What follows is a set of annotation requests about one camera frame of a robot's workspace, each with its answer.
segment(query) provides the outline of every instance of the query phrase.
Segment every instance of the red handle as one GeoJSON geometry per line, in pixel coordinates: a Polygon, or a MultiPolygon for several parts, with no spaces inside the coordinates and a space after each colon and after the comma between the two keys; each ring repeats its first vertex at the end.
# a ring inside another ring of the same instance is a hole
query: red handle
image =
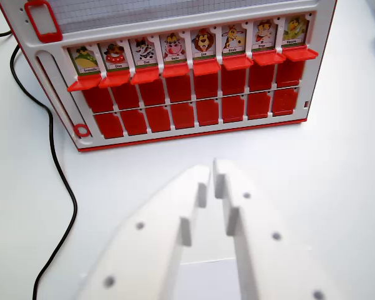
{"type": "Polygon", "coordinates": [[[85,124],[76,124],[74,126],[74,133],[76,136],[80,137],[80,138],[86,138],[87,136],[90,136],[90,130],[89,128],[85,125],[85,124]],[[86,130],[85,133],[81,133],[79,131],[80,128],[83,128],[86,130]]]}
{"type": "Polygon", "coordinates": [[[60,27],[58,26],[56,17],[53,13],[53,10],[51,9],[50,4],[46,0],[34,0],[31,2],[25,3],[25,11],[27,16],[29,17],[29,20],[31,20],[33,29],[35,30],[35,33],[37,35],[37,38],[42,42],[42,43],[52,43],[52,42],[58,42],[63,40],[63,34],[60,30],[60,27]],[[46,5],[47,9],[49,10],[52,22],[54,23],[54,26],[56,27],[56,32],[48,32],[45,34],[41,34],[39,32],[38,27],[36,26],[36,23],[32,17],[31,14],[31,8],[34,6],[42,6],[46,5]]]}

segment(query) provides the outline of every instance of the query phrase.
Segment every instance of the character card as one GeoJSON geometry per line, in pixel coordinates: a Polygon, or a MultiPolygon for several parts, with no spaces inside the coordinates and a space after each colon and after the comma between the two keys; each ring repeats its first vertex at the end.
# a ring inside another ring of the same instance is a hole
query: character card
{"type": "Polygon", "coordinates": [[[108,72],[129,69],[122,46],[116,42],[101,42],[98,46],[108,72]]]}
{"type": "Polygon", "coordinates": [[[88,50],[86,46],[70,47],[67,50],[78,75],[100,73],[93,51],[88,50]]]}
{"type": "Polygon", "coordinates": [[[275,48],[276,24],[271,19],[255,21],[253,24],[252,51],[271,50],[275,48]]]}
{"type": "Polygon", "coordinates": [[[305,15],[286,17],[282,47],[304,45],[308,28],[305,15]]]}
{"type": "Polygon", "coordinates": [[[146,37],[129,39],[133,59],[137,68],[157,66],[156,50],[154,43],[147,40],[146,37]]]}
{"type": "Polygon", "coordinates": [[[176,64],[186,61],[185,40],[177,32],[160,35],[164,64],[176,64]]]}
{"type": "Polygon", "coordinates": [[[246,30],[239,24],[222,27],[222,55],[242,54],[245,52],[246,30]]]}
{"type": "Polygon", "coordinates": [[[201,28],[190,32],[193,60],[215,58],[215,34],[201,28]]]}

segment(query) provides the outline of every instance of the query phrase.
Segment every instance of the white table surface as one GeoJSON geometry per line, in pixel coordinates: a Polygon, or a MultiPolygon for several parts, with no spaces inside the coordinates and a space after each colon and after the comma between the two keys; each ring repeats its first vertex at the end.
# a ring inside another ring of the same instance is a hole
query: white table surface
{"type": "MultiPolygon", "coordinates": [[[[0,32],[7,30],[0,13],[0,32]]],[[[49,152],[48,117],[11,76],[15,45],[13,37],[0,38],[0,300],[31,299],[35,277],[72,213],[49,152]]],[[[16,71],[47,104],[22,56],[16,71]]],[[[375,299],[375,14],[368,2],[338,1],[303,124],[82,154],[57,117],[54,122],[79,214],[38,299],[72,299],[123,219],[173,176],[193,164],[210,166],[215,157],[236,162],[267,192],[347,299],[375,299]]],[[[210,195],[208,203],[183,263],[234,257],[221,202],[210,195]]]]}

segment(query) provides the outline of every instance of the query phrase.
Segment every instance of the cartoon character portrait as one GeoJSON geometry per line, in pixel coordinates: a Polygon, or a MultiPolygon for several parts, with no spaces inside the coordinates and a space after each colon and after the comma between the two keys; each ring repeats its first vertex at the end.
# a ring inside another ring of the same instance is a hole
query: cartoon character portrait
{"type": "Polygon", "coordinates": [[[289,23],[285,25],[285,30],[283,32],[283,39],[297,39],[302,34],[306,33],[307,22],[301,16],[292,17],[289,23]]]}
{"type": "Polygon", "coordinates": [[[98,66],[96,58],[91,55],[91,51],[85,46],[77,48],[76,53],[77,56],[74,58],[74,61],[80,68],[93,68],[98,66]]]}
{"type": "Polygon", "coordinates": [[[183,49],[179,37],[177,37],[173,32],[166,37],[164,50],[164,59],[185,54],[185,50],[183,49]]]}
{"type": "Polygon", "coordinates": [[[125,61],[124,48],[116,44],[109,44],[104,52],[106,62],[110,64],[121,64],[125,61]]]}
{"type": "Polygon", "coordinates": [[[156,58],[154,53],[154,48],[150,46],[145,37],[142,37],[142,39],[135,39],[136,42],[136,53],[139,54],[139,59],[152,59],[156,58]]]}
{"type": "Polygon", "coordinates": [[[271,32],[271,26],[272,22],[271,20],[261,21],[258,26],[258,32],[256,34],[256,42],[264,42],[265,40],[269,40],[271,38],[272,32],[271,32]]]}
{"type": "Polygon", "coordinates": [[[244,34],[243,31],[238,31],[235,25],[228,26],[228,32],[224,32],[222,36],[227,36],[224,49],[235,48],[244,45],[244,37],[238,36],[238,34],[244,34]]]}
{"type": "Polygon", "coordinates": [[[192,39],[194,47],[200,52],[208,51],[214,44],[214,36],[207,31],[207,29],[202,28],[199,30],[198,34],[194,39],[192,39]]]}

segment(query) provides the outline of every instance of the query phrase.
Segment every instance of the grid panel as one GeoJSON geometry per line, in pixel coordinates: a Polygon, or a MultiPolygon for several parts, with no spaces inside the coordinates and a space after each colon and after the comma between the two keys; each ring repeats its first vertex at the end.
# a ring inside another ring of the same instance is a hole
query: grid panel
{"type": "Polygon", "coordinates": [[[49,0],[63,33],[290,0],[49,0]]]}

